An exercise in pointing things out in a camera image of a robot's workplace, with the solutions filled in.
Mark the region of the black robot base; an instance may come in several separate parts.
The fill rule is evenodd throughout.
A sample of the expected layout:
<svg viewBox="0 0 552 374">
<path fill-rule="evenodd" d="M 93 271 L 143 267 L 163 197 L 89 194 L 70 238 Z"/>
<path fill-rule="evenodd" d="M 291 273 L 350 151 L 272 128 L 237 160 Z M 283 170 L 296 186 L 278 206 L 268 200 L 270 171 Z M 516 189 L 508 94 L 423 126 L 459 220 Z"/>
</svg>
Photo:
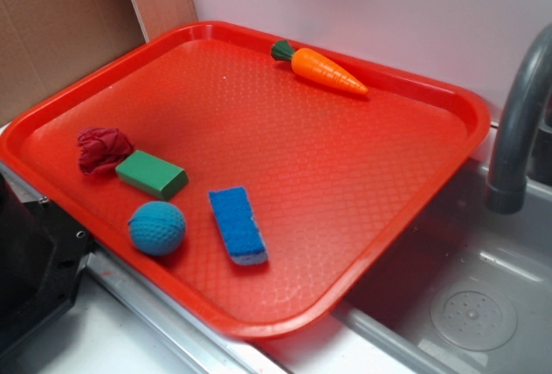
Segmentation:
<svg viewBox="0 0 552 374">
<path fill-rule="evenodd" d="M 1 356 L 75 303 L 90 232 L 48 199 L 21 201 L 1 179 Z"/>
</svg>

